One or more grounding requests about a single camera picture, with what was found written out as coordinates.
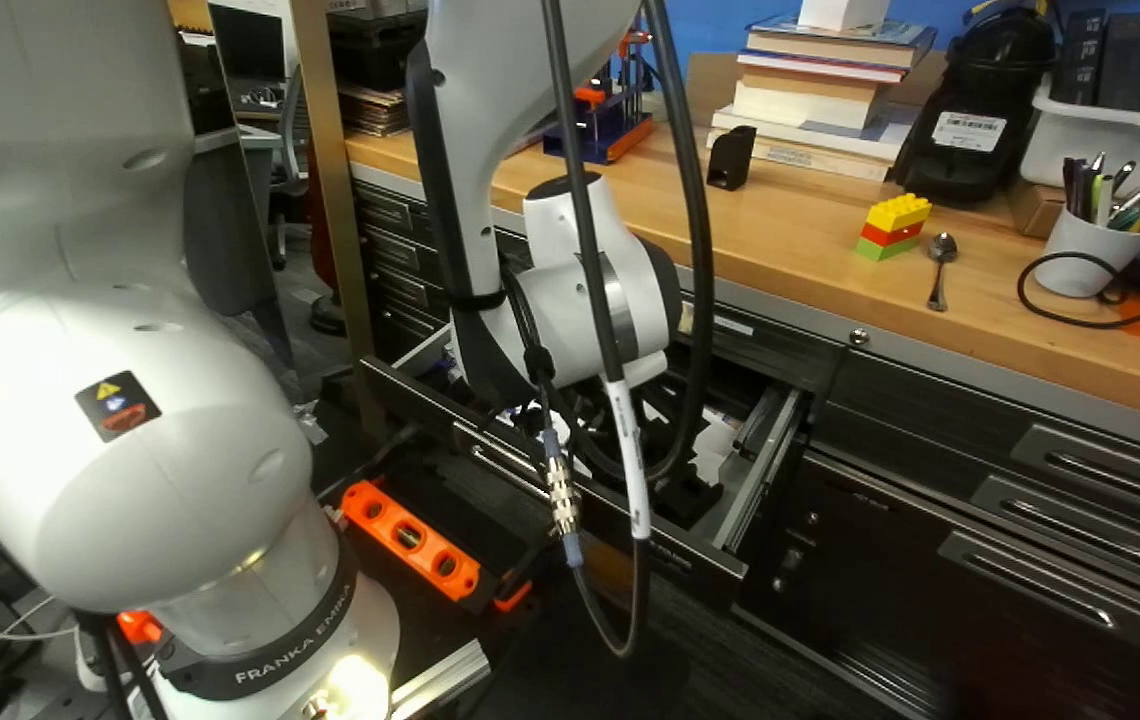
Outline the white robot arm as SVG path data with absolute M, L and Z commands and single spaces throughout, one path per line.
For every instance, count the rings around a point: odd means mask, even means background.
M 499 157 L 643 20 L 643 0 L 429 0 L 410 107 L 468 385 L 515 406 L 661 374 L 677 277 L 605 182 L 489 248 Z M 0 547 L 61 605 L 145 610 L 161 720 L 387 720 L 402 613 L 310 490 L 278 374 L 184 254 L 197 134 L 163 0 L 0 0 Z

